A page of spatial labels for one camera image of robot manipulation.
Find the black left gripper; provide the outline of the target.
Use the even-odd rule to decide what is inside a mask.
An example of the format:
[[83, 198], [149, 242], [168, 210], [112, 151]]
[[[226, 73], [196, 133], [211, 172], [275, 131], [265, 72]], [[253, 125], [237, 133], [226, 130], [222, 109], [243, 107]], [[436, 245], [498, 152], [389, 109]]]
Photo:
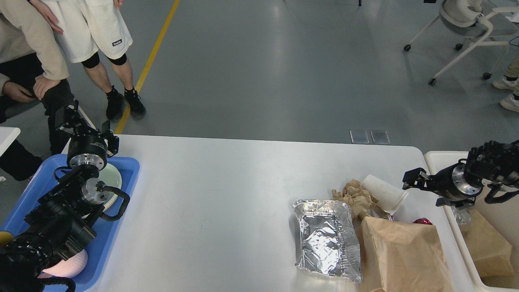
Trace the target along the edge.
[[98, 129], [90, 128], [80, 117], [77, 106], [79, 101], [56, 111], [56, 131], [72, 135], [67, 150], [67, 165], [75, 168], [80, 165], [93, 165], [102, 170], [107, 158], [119, 152], [119, 137], [111, 130], [111, 122], [106, 120]]

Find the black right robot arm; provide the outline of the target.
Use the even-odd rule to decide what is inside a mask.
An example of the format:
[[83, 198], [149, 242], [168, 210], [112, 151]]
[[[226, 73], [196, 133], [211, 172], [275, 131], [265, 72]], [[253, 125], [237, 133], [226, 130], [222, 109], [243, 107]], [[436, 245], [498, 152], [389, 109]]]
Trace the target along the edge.
[[487, 141], [473, 147], [467, 158], [460, 159], [437, 174], [426, 174], [422, 168], [407, 171], [403, 176], [403, 190], [418, 188], [437, 194], [436, 206], [450, 206], [458, 210], [475, 204], [484, 187], [490, 191], [484, 198], [487, 204], [504, 203], [518, 194], [518, 141], [501, 144]]

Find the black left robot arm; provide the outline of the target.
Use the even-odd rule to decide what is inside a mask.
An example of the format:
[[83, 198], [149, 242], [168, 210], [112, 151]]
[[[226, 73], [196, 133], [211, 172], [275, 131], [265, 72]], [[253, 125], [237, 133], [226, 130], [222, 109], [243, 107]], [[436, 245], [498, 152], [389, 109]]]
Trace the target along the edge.
[[107, 159], [119, 149], [110, 122], [101, 129], [89, 126], [77, 100], [58, 111], [58, 117], [58, 129], [71, 135], [66, 161], [70, 170], [25, 216], [28, 228], [1, 247], [2, 292], [42, 292], [50, 285], [65, 285], [74, 292], [70, 277], [43, 279], [41, 272], [83, 251], [97, 236], [96, 220], [119, 220], [130, 202], [126, 192], [99, 178]]

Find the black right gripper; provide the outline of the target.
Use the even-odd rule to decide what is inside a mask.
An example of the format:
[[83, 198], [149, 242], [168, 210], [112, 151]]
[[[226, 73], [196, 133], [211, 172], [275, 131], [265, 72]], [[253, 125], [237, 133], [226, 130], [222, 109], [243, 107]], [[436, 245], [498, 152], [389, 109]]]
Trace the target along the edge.
[[402, 183], [403, 190], [417, 188], [440, 196], [436, 206], [455, 208], [472, 207], [483, 190], [482, 179], [469, 174], [466, 164], [454, 164], [432, 175], [419, 167], [405, 172]]

